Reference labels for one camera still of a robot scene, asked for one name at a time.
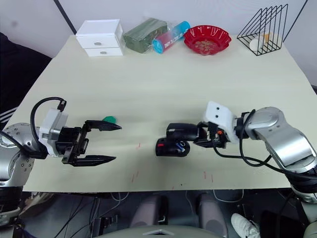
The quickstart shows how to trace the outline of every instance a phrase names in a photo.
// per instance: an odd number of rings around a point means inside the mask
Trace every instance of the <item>black cable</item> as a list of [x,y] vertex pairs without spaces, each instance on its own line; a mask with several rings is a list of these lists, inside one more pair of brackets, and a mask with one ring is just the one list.
[[54,236],[54,238],[56,238],[63,230],[64,228],[67,226],[67,224],[81,211],[83,210],[87,205],[89,205],[90,203],[92,203],[92,201],[85,203],[78,211],[74,212],[74,214],[67,220],[67,222],[64,224],[64,226],[60,229],[60,231],[56,234],[56,236]]
[[60,97],[48,97],[48,98],[44,98],[44,99],[40,100],[37,104],[35,104],[32,111],[31,111],[31,115],[30,115],[31,132],[32,132],[33,138],[34,138],[35,142],[37,143],[41,152],[44,152],[44,150],[46,150],[46,149],[44,149],[44,146],[40,143],[39,136],[36,133],[35,112],[42,103],[47,102],[47,101],[52,101],[52,100],[60,101],[57,109],[59,109],[62,112],[66,106],[66,101]]
[[24,229],[22,229],[22,233],[23,233],[23,237],[24,238],[31,238],[31,237],[28,236],[28,234],[25,232]]
[[299,11],[299,13],[297,14],[297,16],[296,16],[296,18],[295,18],[295,20],[294,20],[294,22],[293,22],[292,26],[289,28],[289,30],[288,30],[288,32],[287,32],[287,34],[286,34],[286,36],[284,37],[283,42],[286,40],[286,38],[287,38],[288,34],[289,34],[289,33],[291,32],[291,30],[293,29],[293,26],[295,25],[295,23],[296,23],[296,21],[297,21],[297,19],[298,19],[299,15],[302,13],[302,11],[303,11],[303,9],[304,9],[304,7],[305,7],[305,5],[306,5],[307,1],[308,1],[308,0],[306,0],[306,1],[304,2],[304,4],[303,4],[303,6],[302,6],[301,10],[300,10],[300,11]]
[[[221,157],[224,157],[224,158],[233,158],[233,159],[242,159],[241,156],[236,156],[236,155],[223,155],[221,154],[217,148],[213,148],[214,151],[216,152],[216,154],[218,154],[219,156]],[[298,177],[298,178],[302,178],[302,179],[317,179],[317,176],[312,176],[312,175],[302,175],[302,174],[297,174],[297,173],[294,173],[294,172],[291,172],[291,171],[287,171],[287,170],[281,170],[281,169],[278,169],[268,163],[265,163],[264,161],[262,160],[258,160],[258,159],[255,159],[255,158],[251,158],[251,157],[245,157],[247,160],[251,160],[251,161],[255,161],[255,162],[258,162],[258,163],[261,163],[265,166],[267,166],[268,168],[276,171],[276,172],[279,172],[279,173],[282,173],[282,174],[285,174],[285,175],[290,175],[290,176],[294,176],[294,177]]]
[[53,0],[59,10],[59,12],[62,14],[62,16],[64,17],[66,23],[68,24],[69,28],[71,29],[71,31],[74,33],[74,35],[76,35],[77,31],[73,25],[73,23],[71,23],[69,17],[67,16],[64,8],[61,6],[60,2],[58,0]]
[[80,232],[80,231],[81,231],[82,229],[84,229],[86,226],[89,226],[89,224],[86,224],[86,225],[84,225],[83,227],[81,227],[78,231],[76,231],[74,234],[72,234],[71,237],[69,237],[69,238],[74,237],[78,232]]
[[[254,113],[256,113],[256,110],[255,110],[255,109],[253,109],[253,110],[249,113],[249,115],[247,116],[246,121],[245,121],[244,124],[243,124],[242,130],[241,130],[241,134],[240,134],[240,137],[239,137],[239,148],[240,148],[240,155],[241,155],[243,161],[244,161],[247,165],[252,166],[252,167],[260,167],[260,166],[263,166],[264,164],[260,164],[260,163],[252,164],[252,163],[250,163],[250,162],[246,159],[246,157],[245,157],[244,154],[243,154],[243,144],[242,144],[242,141],[243,141],[243,133],[244,133],[244,131],[245,131],[245,129],[246,129],[246,126],[247,126],[248,123],[249,123],[249,120],[250,120],[251,117],[254,115]],[[264,163],[267,163],[270,159],[271,159],[271,156],[267,157],[267,159],[264,161]]]
[[90,234],[92,234],[92,232],[93,232],[93,227],[94,227],[96,215],[97,215],[97,217],[99,216],[100,198],[97,200],[98,201],[96,203],[96,207],[95,207],[95,210],[93,212],[93,216],[91,217],[91,220],[89,221]]
[[120,206],[122,200],[121,200],[121,195],[120,195],[120,192],[119,192],[119,202],[112,208],[110,208],[109,210],[107,210],[106,212],[102,213],[101,215],[99,215],[99,217],[102,217],[104,216],[105,214],[111,212],[112,210],[116,209],[118,206]]
[[286,207],[286,204],[288,203],[288,200],[291,199],[291,197],[294,195],[294,192],[291,191],[291,193],[287,196],[287,198],[285,199],[285,202],[281,208],[281,210],[279,211],[279,213],[277,214],[276,217],[276,227],[275,227],[275,237],[279,238],[280,237],[280,231],[281,231],[281,216],[282,213],[284,211],[284,208]]
[[93,205],[91,207],[91,210],[90,210],[90,214],[89,214],[89,229],[90,229],[90,232],[92,232],[92,216],[94,215],[95,211],[97,209],[97,200],[96,198],[94,198],[94,202],[93,202]]
[[34,235],[30,234],[28,231],[23,229],[24,236],[26,238],[36,238]]
[[24,148],[16,139],[14,139],[12,136],[8,135],[7,133],[5,133],[4,131],[0,131],[0,134],[2,136],[4,136],[5,138],[7,138],[9,141],[11,141],[13,144],[15,144],[20,150],[21,153],[25,154],[25,155],[29,155],[30,151],[28,151],[26,148]]
[[[82,196],[82,197],[81,197],[81,200],[79,201],[78,206],[76,207],[76,209],[74,210],[74,212],[73,212],[73,208],[74,208],[74,203],[73,203],[73,205],[71,206],[71,210],[70,210],[69,217],[68,217],[69,219],[70,219],[70,218],[71,218],[71,216],[73,216],[73,215],[74,215],[74,213],[77,211],[77,209],[78,209],[78,208],[79,208],[79,206],[81,205],[81,203],[82,203],[83,199],[84,199],[84,197]],[[69,225],[69,222],[67,223],[67,226],[66,226],[66,230],[65,230],[64,238],[66,237],[66,233],[67,233],[68,225]]]

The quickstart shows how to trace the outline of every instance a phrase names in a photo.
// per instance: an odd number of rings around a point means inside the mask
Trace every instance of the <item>drawer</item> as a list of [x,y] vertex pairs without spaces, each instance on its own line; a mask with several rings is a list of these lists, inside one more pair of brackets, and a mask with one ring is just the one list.
[[117,48],[96,48],[96,49],[85,49],[89,56],[122,56],[122,49]]
[[119,42],[115,35],[103,37],[77,37],[82,48],[114,48],[119,47]]

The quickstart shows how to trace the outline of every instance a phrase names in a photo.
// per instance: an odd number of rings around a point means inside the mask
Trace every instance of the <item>white wall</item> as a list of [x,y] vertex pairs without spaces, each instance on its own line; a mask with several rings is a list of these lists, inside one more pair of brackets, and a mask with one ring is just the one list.
[[215,25],[237,35],[261,7],[289,3],[288,25],[305,0],[60,0],[76,29],[87,19],[120,18],[124,31],[154,17],[192,26]]
[[310,83],[317,86],[317,0],[308,0],[285,45]]
[[72,34],[53,0],[0,0],[0,31],[49,57],[55,57]]
[[[210,24],[222,27],[230,34],[238,34],[261,7],[289,4],[288,31],[305,0],[60,0],[70,20],[78,30],[87,19],[120,18],[128,31],[147,17],[165,20],[172,25],[187,20],[192,26]],[[293,28],[286,43],[311,83],[317,85],[317,47],[313,36],[303,42],[303,34],[312,32],[316,21],[317,1],[309,0],[303,15]],[[1,0],[0,31],[13,42],[25,45],[54,57],[71,30],[59,13],[53,0]]]

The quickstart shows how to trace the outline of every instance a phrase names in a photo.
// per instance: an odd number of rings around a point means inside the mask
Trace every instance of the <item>robotic arm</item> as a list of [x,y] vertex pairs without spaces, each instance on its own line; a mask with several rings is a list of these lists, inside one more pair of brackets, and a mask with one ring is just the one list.
[[171,123],[166,138],[157,142],[156,154],[185,156],[190,150],[187,141],[214,148],[216,152],[217,148],[225,148],[227,142],[240,143],[241,151],[246,138],[264,141],[279,166],[277,170],[286,175],[294,193],[304,202],[317,203],[316,152],[305,135],[290,126],[277,108],[253,110],[238,118],[228,108],[210,101],[198,125]]
[[68,115],[62,112],[65,105],[66,101],[61,99],[58,108],[49,110],[39,128],[36,128],[34,120],[31,120],[31,124],[13,124],[0,132],[0,227],[10,226],[17,220],[22,188],[35,159],[45,159],[47,155],[52,155],[62,157],[64,164],[96,166],[116,158],[104,155],[79,158],[86,152],[89,142],[86,138],[87,132],[92,129],[118,130],[121,127],[100,120],[87,120],[82,127],[66,127]]

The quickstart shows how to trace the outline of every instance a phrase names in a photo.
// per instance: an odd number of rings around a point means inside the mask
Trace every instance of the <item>white drawer box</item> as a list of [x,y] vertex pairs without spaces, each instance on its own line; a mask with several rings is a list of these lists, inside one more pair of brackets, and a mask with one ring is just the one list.
[[89,48],[114,48],[119,47],[118,40],[113,36],[104,37],[77,37],[78,42],[84,49]]
[[116,48],[95,48],[85,49],[89,56],[122,56],[123,52],[120,47]]
[[89,56],[122,56],[122,33],[119,19],[86,20],[76,38]]

